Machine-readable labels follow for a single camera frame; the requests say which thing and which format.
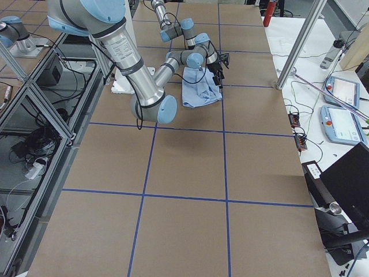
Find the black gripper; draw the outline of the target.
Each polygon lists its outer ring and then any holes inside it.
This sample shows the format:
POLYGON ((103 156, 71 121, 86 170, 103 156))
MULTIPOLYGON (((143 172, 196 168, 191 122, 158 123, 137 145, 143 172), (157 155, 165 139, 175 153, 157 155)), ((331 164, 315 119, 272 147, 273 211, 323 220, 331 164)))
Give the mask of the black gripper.
POLYGON ((227 69, 229 68, 229 59, 229 53, 214 53, 210 58, 208 58, 208 69, 213 73, 213 81, 220 89, 223 88, 223 66, 227 69))

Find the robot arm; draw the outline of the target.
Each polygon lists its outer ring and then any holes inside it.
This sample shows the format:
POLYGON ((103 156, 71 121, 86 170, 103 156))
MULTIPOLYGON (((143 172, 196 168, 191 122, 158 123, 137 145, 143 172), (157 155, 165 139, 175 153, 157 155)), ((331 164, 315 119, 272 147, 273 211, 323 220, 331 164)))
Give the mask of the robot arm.
POLYGON ((181 65, 199 69, 214 54, 208 40, 192 50, 173 51, 152 76, 126 29, 124 1, 48 1, 47 7, 51 28, 77 36, 93 36, 103 44, 133 87, 131 112, 143 121, 172 122, 178 105, 173 96, 165 93, 166 83, 181 65))
POLYGON ((222 88, 222 80, 224 79, 222 66, 229 67, 229 54, 220 54, 207 33, 196 33, 191 18, 182 21, 175 18, 174 21, 171 21, 172 14, 167 12, 166 3, 167 1, 150 2, 160 24, 161 39, 164 42, 169 42, 182 36, 188 49, 168 53, 165 63, 159 67, 154 76, 147 76, 141 81, 146 82, 147 89, 156 91, 165 86, 180 66, 200 70, 205 65, 205 69, 213 74, 214 84, 222 88))

